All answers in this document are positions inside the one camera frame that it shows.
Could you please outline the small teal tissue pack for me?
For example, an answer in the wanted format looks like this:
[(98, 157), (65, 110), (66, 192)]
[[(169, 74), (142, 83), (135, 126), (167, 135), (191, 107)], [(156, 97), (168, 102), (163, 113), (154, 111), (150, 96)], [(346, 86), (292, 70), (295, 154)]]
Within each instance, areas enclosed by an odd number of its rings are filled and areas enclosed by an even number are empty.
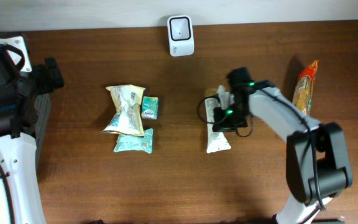
[(141, 118), (142, 119), (157, 119), (158, 118), (159, 98), (152, 96), (143, 97)]

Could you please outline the teal wipes packet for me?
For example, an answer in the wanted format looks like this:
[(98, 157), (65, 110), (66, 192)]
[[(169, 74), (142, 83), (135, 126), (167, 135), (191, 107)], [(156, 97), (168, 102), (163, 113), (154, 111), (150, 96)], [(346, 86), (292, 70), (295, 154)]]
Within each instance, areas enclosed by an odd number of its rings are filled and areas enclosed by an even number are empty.
[(143, 137), (120, 134), (113, 151), (144, 151), (151, 154), (153, 151), (153, 136), (154, 130), (152, 128), (145, 130)]

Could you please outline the cream snack bag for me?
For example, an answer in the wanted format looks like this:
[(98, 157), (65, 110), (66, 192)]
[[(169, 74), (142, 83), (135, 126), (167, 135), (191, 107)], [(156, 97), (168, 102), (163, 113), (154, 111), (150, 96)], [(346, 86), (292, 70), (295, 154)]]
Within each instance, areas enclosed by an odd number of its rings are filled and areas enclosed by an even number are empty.
[(102, 132), (143, 137), (140, 105), (145, 88), (135, 85), (116, 85), (107, 86), (106, 89), (111, 94), (116, 114)]

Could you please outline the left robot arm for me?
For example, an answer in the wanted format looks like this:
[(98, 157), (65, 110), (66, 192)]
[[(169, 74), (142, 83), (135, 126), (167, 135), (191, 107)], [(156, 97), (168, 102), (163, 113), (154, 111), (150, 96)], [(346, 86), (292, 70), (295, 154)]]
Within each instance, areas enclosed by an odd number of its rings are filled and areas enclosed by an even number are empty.
[(32, 65), (27, 37), (0, 34), (0, 223), (45, 223), (37, 168), (51, 109), (65, 82), (54, 58)]

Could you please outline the grey plastic basket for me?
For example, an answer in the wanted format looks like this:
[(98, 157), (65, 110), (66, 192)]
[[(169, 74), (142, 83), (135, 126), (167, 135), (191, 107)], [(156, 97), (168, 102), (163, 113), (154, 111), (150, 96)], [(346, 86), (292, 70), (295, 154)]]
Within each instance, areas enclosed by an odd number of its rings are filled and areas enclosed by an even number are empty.
[(35, 99), (34, 106), (39, 114), (38, 120), (35, 124), (35, 135), (37, 143), (37, 150), (35, 154), (36, 169), (38, 169), (39, 166), (40, 153), (42, 151), (43, 141), (45, 139), (45, 132), (47, 128), (51, 105), (52, 103), (50, 101), (49, 93), (39, 95)]

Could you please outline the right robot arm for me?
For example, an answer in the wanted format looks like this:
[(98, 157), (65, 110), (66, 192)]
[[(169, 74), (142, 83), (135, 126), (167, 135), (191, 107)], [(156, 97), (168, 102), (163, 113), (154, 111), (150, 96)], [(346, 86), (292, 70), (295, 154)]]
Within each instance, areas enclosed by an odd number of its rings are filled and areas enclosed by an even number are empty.
[(227, 75), (229, 93), (214, 98), (212, 130), (235, 132), (252, 127), (256, 117), (286, 144), (290, 196), (272, 223), (313, 223), (326, 204), (353, 183), (343, 129), (323, 124), (299, 110), (270, 81), (254, 81), (245, 67)]

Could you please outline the orange spaghetti packet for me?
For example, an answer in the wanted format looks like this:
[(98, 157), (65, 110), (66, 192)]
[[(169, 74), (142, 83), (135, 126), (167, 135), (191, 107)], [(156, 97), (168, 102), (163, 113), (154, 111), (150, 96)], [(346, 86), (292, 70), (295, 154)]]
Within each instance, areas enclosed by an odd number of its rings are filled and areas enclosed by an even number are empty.
[(319, 60), (304, 68), (298, 76), (298, 82), (293, 94), (292, 103), (305, 115), (311, 111), (313, 86), (318, 71)]

